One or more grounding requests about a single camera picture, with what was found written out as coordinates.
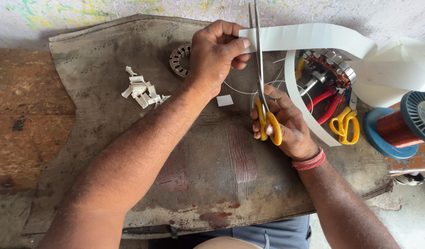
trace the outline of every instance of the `gray trousers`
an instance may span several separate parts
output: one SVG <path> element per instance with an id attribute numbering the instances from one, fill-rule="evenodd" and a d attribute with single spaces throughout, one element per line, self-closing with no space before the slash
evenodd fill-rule
<path id="1" fill-rule="evenodd" d="M 177 239 L 149 240 L 149 249 L 192 249 L 215 237 L 233 237 L 265 248 L 265 233 L 270 249 L 309 249 L 311 227 L 309 215 L 259 225 L 233 227 L 198 234 L 179 236 Z"/>

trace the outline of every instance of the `blue spool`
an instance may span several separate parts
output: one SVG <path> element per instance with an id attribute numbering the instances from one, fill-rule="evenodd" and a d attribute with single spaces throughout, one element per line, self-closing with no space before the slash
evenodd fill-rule
<path id="1" fill-rule="evenodd" d="M 411 131 L 425 142 L 425 92 L 409 91 L 406 93 L 401 99 L 400 111 Z M 388 108 L 369 111 L 363 119 L 363 130 L 368 141 L 381 154 L 395 159 L 406 159 L 417 153 L 418 144 L 397 148 L 382 139 L 377 130 L 377 120 L 393 112 Z"/>

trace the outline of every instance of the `hand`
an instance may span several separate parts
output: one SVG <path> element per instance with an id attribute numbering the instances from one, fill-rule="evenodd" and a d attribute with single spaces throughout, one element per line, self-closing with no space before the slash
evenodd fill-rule
<path id="1" fill-rule="evenodd" d="M 220 92 L 230 68 L 243 69 L 249 54 L 242 54 L 249 39 L 238 38 L 244 27 L 217 20 L 193 35 L 188 83 L 196 85 L 210 99 Z"/>
<path id="2" fill-rule="evenodd" d="M 267 100 L 268 108 L 275 115 L 282 129 L 282 144 L 278 147 L 294 161 L 306 161 L 319 153 L 319 149 L 309 135 L 309 128 L 300 110 L 293 104 L 289 96 L 279 89 L 265 85 L 264 93 L 277 102 Z M 254 138 L 260 138 L 260 123 L 257 107 L 251 113 Z M 265 133 L 274 136 L 272 125 L 265 125 Z"/>

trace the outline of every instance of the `pliers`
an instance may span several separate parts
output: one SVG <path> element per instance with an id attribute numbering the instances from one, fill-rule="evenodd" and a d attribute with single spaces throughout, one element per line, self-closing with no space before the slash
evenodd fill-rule
<path id="1" fill-rule="evenodd" d="M 325 112 L 323 113 L 323 115 L 317 120 L 317 122 L 319 123 L 319 125 L 321 125 L 322 123 L 324 123 L 326 120 L 328 120 L 332 114 L 334 113 L 334 111 L 336 110 L 337 106 L 340 103 L 343 103 L 346 99 L 344 98 L 343 94 L 342 94 L 342 90 L 337 89 L 334 86 L 327 86 L 325 87 L 324 91 L 322 94 L 320 94 L 319 96 L 315 97 L 311 102 L 309 102 L 306 107 L 308 108 L 308 111 L 311 111 L 311 108 L 313 106 L 315 106 L 318 102 L 322 101 L 323 99 L 329 98 L 331 97 L 331 101 L 329 103 L 329 106 L 326 108 Z"/>

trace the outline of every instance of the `dirty cloth mat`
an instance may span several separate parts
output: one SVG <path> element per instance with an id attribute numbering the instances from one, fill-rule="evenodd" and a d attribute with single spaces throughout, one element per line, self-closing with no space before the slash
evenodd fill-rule
<path id="1" fill-rule="evenodd" d="M 180 87 L 169 66 L 173 49 L 191 43 L 207 22 L 135 15 L 50 38 L 54 64 L 73 99 L 76 123 L 65 147 L 40 173 L 24 234 L 44 233 L 67 190 L 94 156 L 132 123 L 151 112 L 125 91 L 125 66 L 143 75 L 159 94 Z M 264 53 L 266 80 L 280 71 L 284 52 Z M 226 82 L 255 92 L 248 63 L 231 70 Z M 210 101 L 166 161 L 148 193 L 128 213 L 122 238 L 158 238 L 258 224 L 315 212 L 291 160 L 270 141 L 253 138 L 253 95 L 222 85 L 234 105 Z M 327 148 L 327 158 L 365 199 L 392 186 L 381 157 L 361 136 L 351 146 Z"/>

